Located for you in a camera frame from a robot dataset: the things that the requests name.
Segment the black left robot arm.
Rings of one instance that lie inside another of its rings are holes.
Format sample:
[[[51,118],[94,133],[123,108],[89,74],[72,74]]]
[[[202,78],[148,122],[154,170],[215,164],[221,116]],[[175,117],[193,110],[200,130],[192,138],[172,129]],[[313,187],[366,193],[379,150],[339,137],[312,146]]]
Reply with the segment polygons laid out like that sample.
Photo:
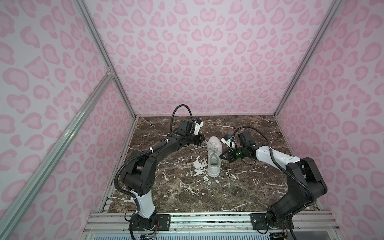
[[[114,178],[115,189],[131,196],[137,211],[131,223],[138,223],[145,229],[152,229],[156,224],[157,210],[153,204],[152,187],[158,164],[168,155],[189,145],[200,146],[205,137],[200,133],[204,125],[201,119],[182,120],[180,126],[172,130],[161,142],[148,150],[135,150],[124,163]]]

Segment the white sneaker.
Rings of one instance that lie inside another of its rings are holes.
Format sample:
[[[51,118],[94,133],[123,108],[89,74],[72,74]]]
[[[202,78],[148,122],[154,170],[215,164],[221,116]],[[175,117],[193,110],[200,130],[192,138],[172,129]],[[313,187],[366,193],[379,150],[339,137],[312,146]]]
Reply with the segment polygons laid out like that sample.
[[[208,140],[208,175],[216,178],[221,171],[221,158],[223,153],[222,142],[218,137],[212,136]]]

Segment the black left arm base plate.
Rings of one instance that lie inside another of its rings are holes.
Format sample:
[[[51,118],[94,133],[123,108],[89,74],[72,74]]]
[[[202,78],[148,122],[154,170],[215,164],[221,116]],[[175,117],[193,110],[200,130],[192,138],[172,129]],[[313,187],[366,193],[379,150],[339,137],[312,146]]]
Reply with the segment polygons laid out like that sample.
[[[155,214],[149,219],[134,214],[130,219],[130,229],[132,231],[169,231],[171,224],[171,215]]]

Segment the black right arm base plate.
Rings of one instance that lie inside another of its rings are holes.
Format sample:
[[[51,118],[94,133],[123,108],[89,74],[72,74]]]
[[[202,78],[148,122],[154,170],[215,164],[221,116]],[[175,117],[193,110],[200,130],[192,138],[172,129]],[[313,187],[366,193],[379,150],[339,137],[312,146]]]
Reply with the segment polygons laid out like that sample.
[[[288,218],[279,219],[272,213],[251,213],[251,224],[253,230],[258,231],[271,231],[271,230],[283,230],[283,229],[294,229],[293,223],[289,223]]]

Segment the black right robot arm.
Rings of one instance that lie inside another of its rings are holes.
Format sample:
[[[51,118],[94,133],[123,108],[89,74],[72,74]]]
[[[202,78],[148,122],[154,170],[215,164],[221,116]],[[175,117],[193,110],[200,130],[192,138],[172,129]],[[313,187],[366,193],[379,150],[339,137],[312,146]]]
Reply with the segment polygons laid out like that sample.
[[[235,142],[233,135],[221,139],[229,147],[221,154],[221,159],[234,162],[251,158],[266,163],[287,176],[287,193],[267,208],[265,221],[268,227],[280,227],[295,214],[316,204],[317,199],[328,192],[325,180],[313,159],[293,157],[276,151],[269,140],[266,140],[266,145],[257,144],[250,132],[240,133],[238,137],[239,144]]]

